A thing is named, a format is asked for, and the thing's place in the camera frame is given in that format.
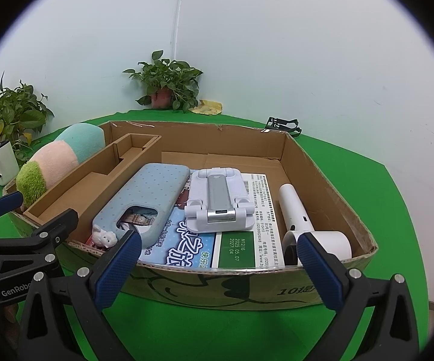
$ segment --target green label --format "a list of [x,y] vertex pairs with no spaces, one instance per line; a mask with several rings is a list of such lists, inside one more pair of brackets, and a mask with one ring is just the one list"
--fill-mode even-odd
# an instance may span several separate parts
[[220,240],[220,269],[249,269],[256,267],[254,233],[245,231],[222,232]]

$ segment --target pink plush fabric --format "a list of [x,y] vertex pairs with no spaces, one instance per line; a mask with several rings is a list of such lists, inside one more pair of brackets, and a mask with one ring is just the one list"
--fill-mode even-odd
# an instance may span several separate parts
[[36,151],[31,158],[40,166],[47,190],[78,166],[73,149],[65,141],[53,141]]

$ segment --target white bear figurine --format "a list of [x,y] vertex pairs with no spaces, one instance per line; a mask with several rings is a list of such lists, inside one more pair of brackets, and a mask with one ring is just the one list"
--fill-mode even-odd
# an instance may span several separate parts
[[92,229],[93,243],[98,247],[113,247],[117,244],[117,236],[115,233],[103,230],[98,225],[94,225]]

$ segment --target plush toy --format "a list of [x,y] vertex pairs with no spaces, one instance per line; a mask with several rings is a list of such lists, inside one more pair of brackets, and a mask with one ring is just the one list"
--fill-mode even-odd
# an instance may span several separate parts
[[115,233],[103,230],[98,225],[94,225],[92,229],[93,243],[98,247],[113,247],[117,244],[117,235]]
[[16,176],[16,188],[28,208],[67,173],[105,147],[105,135],[98,126],[75,124],[53,142],[40,148]]

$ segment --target green fuzzy fabric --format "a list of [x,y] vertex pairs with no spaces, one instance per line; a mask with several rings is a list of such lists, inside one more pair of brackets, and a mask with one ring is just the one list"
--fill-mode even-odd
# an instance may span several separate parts
[[37,162],[29,161],[16,176],[16,188],[23,194],[23,204],[28,208],[40,198],[47,186]]

